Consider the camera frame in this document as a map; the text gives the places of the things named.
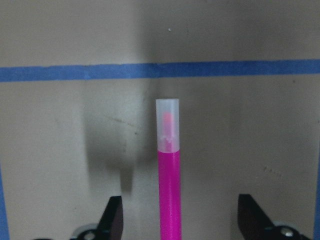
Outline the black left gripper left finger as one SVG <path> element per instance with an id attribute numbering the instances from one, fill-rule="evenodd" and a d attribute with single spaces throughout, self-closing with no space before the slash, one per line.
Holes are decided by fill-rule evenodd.
<path id="1" fill-rule="evenodd" d="M 123 203 L 121 196 L 109 198 L 97 225 L 97 240 L 121 240 L 124 229 Z"/>

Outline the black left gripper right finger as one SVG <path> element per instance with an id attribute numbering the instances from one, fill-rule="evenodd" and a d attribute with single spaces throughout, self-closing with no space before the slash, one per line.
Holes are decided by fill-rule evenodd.
<path id="1" fill-rule="evenodd" d="M 245 240 L 266 240 L 275 225 L 250 194 L 239 194 L 237 225 Z"/>

